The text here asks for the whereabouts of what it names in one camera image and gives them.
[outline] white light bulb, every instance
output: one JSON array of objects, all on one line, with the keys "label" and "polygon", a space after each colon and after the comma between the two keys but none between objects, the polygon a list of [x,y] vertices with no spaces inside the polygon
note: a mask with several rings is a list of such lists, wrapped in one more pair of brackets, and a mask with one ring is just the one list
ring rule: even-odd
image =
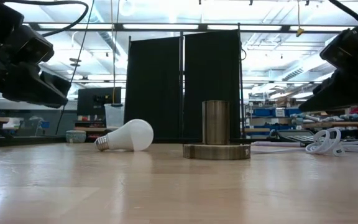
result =
[{"label": "white light bulb", "polygon": [[147,149],[153,141],[153,128],[142,119],[133,119],[121,128],[97,138],[97,149],[129,149],[141,151]]}]

